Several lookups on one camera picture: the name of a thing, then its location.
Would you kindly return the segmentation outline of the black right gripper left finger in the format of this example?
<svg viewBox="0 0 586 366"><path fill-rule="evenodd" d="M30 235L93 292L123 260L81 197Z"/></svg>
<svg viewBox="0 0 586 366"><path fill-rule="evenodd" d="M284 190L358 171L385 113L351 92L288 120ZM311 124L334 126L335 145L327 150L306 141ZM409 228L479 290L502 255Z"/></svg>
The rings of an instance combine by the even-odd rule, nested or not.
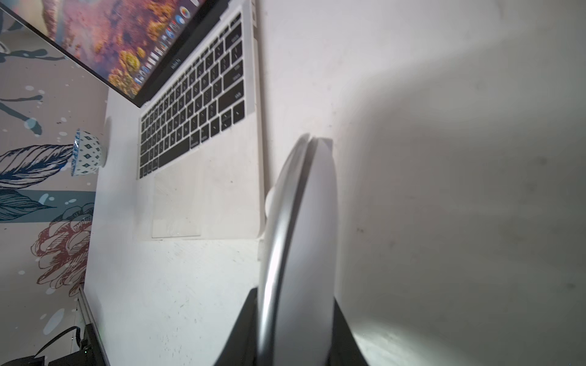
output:
<svg viewBox="0 0 586 366"><path fill-rule="evenodd" d="M257 292L248 293L215 366L256 365Z"/></svg>

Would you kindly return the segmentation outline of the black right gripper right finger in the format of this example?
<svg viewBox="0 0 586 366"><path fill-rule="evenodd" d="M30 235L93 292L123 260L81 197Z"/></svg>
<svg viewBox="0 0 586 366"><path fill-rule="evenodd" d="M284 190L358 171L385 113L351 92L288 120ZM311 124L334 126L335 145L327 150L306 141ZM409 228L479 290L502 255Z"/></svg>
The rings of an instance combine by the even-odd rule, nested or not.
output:
<svg viewBox="0 0 586 366"><path fill-rule="evenodd" d="M334 301L334 321L329 366L368 366L338 302Z"/></svg>

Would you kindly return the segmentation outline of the white wireless mouse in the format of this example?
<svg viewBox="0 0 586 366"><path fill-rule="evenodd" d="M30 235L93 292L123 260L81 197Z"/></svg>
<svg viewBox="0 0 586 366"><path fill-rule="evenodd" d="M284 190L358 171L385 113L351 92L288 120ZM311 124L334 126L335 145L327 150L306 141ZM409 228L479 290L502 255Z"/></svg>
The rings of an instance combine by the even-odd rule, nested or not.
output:
<svg viewBox="0 0 586 366"><path fill-rule="evenodd" d="M334 323L337 177L329 143L301 136L273 189L257 301L259 365L325 365Z"/></svg>

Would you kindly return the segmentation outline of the silver laptop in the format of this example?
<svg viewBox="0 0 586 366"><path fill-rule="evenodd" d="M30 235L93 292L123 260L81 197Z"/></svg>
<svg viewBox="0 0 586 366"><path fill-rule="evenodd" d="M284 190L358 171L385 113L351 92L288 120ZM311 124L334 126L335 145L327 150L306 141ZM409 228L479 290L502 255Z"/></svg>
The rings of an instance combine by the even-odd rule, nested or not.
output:
<svg viewBox="0 0 586 366"><path fill-rule="evenodd" d="M265 224L253 1L4 1L140 110L137 230L254 239Z"/></svg>

